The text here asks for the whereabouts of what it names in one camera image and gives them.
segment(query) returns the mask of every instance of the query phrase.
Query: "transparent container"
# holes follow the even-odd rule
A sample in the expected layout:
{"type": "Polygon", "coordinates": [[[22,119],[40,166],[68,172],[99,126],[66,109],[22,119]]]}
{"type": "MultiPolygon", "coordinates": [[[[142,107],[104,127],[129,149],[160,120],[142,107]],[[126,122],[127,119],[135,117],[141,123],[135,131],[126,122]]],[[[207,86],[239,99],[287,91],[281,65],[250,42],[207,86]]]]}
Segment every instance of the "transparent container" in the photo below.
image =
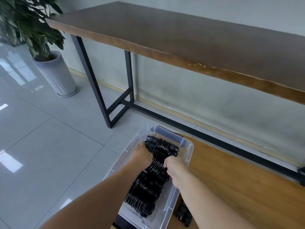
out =
{"type": "MultiPolygon", "coordinates": [[[[135,134],[105,178],[118,171],[128,161],[136,145],[141,141],[145,141],[148,135],[162,138],[178,146],[178,157],[181,157],[185,161],[186,165],[189,166],[189,161],[194,149],[193,143],[161,126],[147,124],[141,127],[141,129],[135,134]]],[[[165,229],[170,220],[170,216],[172,215],[178,195],[179,190],[173,186],[172,179],[170,178],[170,180],[165,182],[163,185],[160,197],[155,201],[156,206],[152,215],[144,218],[125,202],[120,208],[119,215],[139,229],[165,229]]]]}

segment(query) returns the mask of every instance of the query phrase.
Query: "white ceramic pot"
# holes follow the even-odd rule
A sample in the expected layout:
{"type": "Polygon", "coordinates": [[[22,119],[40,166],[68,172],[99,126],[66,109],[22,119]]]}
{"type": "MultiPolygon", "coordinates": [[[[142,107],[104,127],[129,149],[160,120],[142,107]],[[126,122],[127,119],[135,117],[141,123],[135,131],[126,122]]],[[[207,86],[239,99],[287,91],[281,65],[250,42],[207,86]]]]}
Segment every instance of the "white ceramic pot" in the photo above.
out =
{"type": "Polygon", "coordinates": [[[59,96],[74,95],[78,87],[61,53],[58,51],[50,51],[50,53],[55,59],[39,62],[37,58],[32,58],[33,63],[59,96]]]}

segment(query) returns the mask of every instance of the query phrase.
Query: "white wall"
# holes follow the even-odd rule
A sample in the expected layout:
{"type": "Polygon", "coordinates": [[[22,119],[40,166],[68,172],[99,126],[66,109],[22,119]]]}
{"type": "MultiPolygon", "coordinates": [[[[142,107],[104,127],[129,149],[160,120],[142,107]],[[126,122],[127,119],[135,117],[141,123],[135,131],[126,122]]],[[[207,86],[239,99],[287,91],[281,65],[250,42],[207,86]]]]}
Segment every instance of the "white wall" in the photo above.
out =
{"type": "MultiPolygon", "coordinates": [[[[116,0],[64,0],[65,12],[116,0]]],[[[305,0],[120,0],[305,36],[305,0]]],[[[63,56],[84,73],[69,35],[63,56]]],[[[124,51],[84,39],[97,79],[126,89],[124,51]]],[[[305,106],[133,55],[139,95],[305,163],[305,106]]]]}

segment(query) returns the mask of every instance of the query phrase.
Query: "black metal frame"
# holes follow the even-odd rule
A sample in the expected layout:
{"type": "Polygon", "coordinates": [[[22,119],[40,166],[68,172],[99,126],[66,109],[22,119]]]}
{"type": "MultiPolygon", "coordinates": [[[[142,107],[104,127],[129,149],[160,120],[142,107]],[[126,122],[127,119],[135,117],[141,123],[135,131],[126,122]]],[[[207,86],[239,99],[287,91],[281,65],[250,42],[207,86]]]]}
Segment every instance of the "black metal frame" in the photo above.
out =
{"type": "Polygon", "coordinates": [[[105,103],[104,103],[104,100],[103,100],[103,97],[101,95],[101,92],[99,90],[99,87],[98,87],[98,84],[97,84],[97,81],[96,81],[96,78],[95,78],[95,75],[94,75],[94,72],[93,72],[93,69],[91,67],[91,64],[90,64],[90,61],[89,61],[89,58],[88,58],[88,55],[87,55],[87,52],[86,52],[86,49],[85,49],[85,46],[83,44],[83,41],[82,41],[82,38],[79,37],[79,36],[75,36],[75,35],[71,35],[72,36],[72,39],[73,39],[73,42],[75,44],[75,47],[76,47],[76,50],[78,52],[78,55],[81,59],[81,62],[84,66],[84,69],[86,71],[86,74],[88,76],[88,79],[90,81],[90,84],[92,86],[92,89],[93,89],[93,92],[95,94],[95,97],[97,99],[97,102],[101,108],[101,112],[104,116],[104,119],[106,121],[106,124],[109,128],[112,128],[116,122],[122,117],[122,115],[127,111],[128,108],[132,108],[134,110],[137,110],[145,115],[148,115],[152,118],[155,118],[159,121],[162,121],[166,124],[169,124],[173,127],[176,127],[182,131],[185,131],[189,134],[192,134],[196,137],[199,137],[207,142],[210,142],[216,146],[219,146],[225,150],[228,150],[228,151],[231,151],[239,156],[242,156],[244,158],[247,158],[253,162],[256,162],[260,165],[263,165],[269,169],[272,169],[274,171],[277,171],[281,174],[284,174],[292,179],[295,179],[296,181],[300,182],[301,185],[305,186],[305,170],[304,168],[300,168],[298,170],[298,172],[295,172],[291,169],[288,169],[286,167],[283,167],[281,165],[278,165],[274,162],[271,162],[265,158],[262,158],[260,156],[257,156],[255,154],[252,154],[248,151],[245,151],[245,150],[242,150],[236,146],[233,146],[227,142],[224,142],[222,140],[219,140],[217,138],[214,138],[210,135],[207,135],[205,133],[202,133],[198,130],[195,130],[193,128],[190,128],[186,125],[183,125],[181,123],[178,123],[174,120],[171,120],[169,118],[166,118],[162,115],[159,115],[153,111],[150,111],[146,108],[142,108],[136,104],[134,104],[134,89],[133,89],[133,81],[132,81],[132,64],[131,64],[131,55],[130,55],[130,52],[129,51],[125,51],[125,59],[126,59],[126,68],[127,68],[127,78],[128,78],[128,89],[109,107],[109,108],[106,108],[105,107],[105,103]],[[127,101],[125,100],[125,98],[127,96],[130,96],[130,101],[127,101]],[[110,118],[109,118],[109,115],[110,113],[113,112],[113,110],[119,106],[120,104],[123,104],[125,105],[125,107],[114,117],[114,119],[111,121],[110,118]]]}

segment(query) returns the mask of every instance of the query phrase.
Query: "person's left arm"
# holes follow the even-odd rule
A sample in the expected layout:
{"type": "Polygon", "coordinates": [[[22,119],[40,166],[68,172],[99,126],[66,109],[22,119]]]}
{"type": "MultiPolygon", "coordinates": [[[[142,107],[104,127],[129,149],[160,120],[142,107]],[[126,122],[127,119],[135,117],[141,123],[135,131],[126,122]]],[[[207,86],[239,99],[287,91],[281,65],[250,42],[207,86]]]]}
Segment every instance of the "person's left arm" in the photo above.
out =
{"type": "Polygon", "coordinates": [[[40,229],[105,228],[114,222],[120,207],[139,173],[152,162],[153,155],[141,142],[129,161],[46,221],[40,229]]]}

